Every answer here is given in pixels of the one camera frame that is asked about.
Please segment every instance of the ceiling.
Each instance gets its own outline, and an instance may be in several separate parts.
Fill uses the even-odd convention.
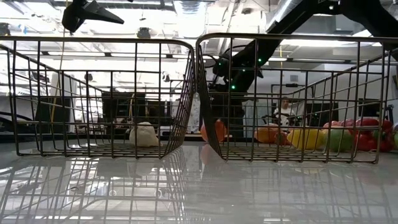
[[[118,15],[125,23],[121,25],[86,21],[73,36],[135,38],[140,27],[148,27],[153,39],[176,39],[195,46],[197,37],[203,34],[214,32],[264,33],[268,25],[267,14],[277,8],[279,0],[165,0],[134,1],[133,3],[122,0],[98,0],[98,2],[113,14]],[[392,1],[382,0],[382,3],[390,13],[396,13],[396,7]],[[0,2],[0,22],[10,24],[11,35],[69,37],[70,34],[65,32],[61,25],[65,5],[66,2],[62,0]],[[360,24],[350,21],[344,16],[326,15],[314,15],[297,30],[297,34],[370,36]],[[246,45],[250,41],[250,39],[235,39],[232,45]],[[3,41],[1,44],[12,47],[12,42]],[[230,43],[227,39],[210,39],[203,42],[201,46],[204,54],[219,55],[230,46]],[[357,50],[354,46],[356,45],[353,43],[285,40],[274,52],[266,66],[311,69],[319,66],[320,62],[310,63],[308,59],[356,60]],[[23,54],[35,57],[37,43],[18,42],[17,49]],[[63,57],[64,69],[89,69],[89,66],[91,69],[98,67],[131,69],[131,57],[134,55],[130,55],[131,57],[129,55],[115,56],[120,53],[135,52],[135,45],[65,42],[63,46],[61,42],[43,42],[40,48],[41,61],[58,68],[62,49],[67,52]],[[137,52],[145,55],[159,54],[159,45],[139,44]],[[161,45],[161,54],[186,55],[186,53],[187,49],[179,45]],[[367,60],[380,53],[381,48],[377,44],[364,44],[361,47],[360,59]],[[304,58],[304,60],[294,63],[281,62],[281,59],[278,59],[281,57],[285,59]],[[159,68],[159,60],[149,60],[144,56],[142,58],[146,58],[146,60],[140,61],[138,66],[145,67],[143,70],[166,71],[170,73],[171,78],[177,79],[179,74],[184,73],[185,70],[186,61],[184,60],[164,60],[164,65]]]

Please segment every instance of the yellow toy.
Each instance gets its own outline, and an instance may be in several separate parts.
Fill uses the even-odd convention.
[[[305,135],[301,129],[296,129],[287,136],[287,140],[297,149],[303,149],[303,138],[305,138],[305,150],[319,149],[325,142],[325,134],[317,129],[306,129]]]

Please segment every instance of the person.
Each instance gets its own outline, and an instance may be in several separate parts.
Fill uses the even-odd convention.
[[[277,118],[277,121],[279,120],[280,116],[280,126],[281,127],[288,127],[288,126],[293,126],[293,118],[295,116],[294,111],[289,105],[289,100],[287,99],[286,96],[282,98],[280,101],[280,111],[279,108],[276,108],[274,111],[274,116]]]

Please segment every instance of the white plush toy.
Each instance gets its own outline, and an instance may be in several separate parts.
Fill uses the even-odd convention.
[[[135,145],[136,134],[134,131],[134,126],[132,129],[127,130],[130,132],[130,142]],[[151,126],[150,122],[141,122],[137,124],[137,147],[151,147],[158,146],[159,140],[156,137],[155,128]]]

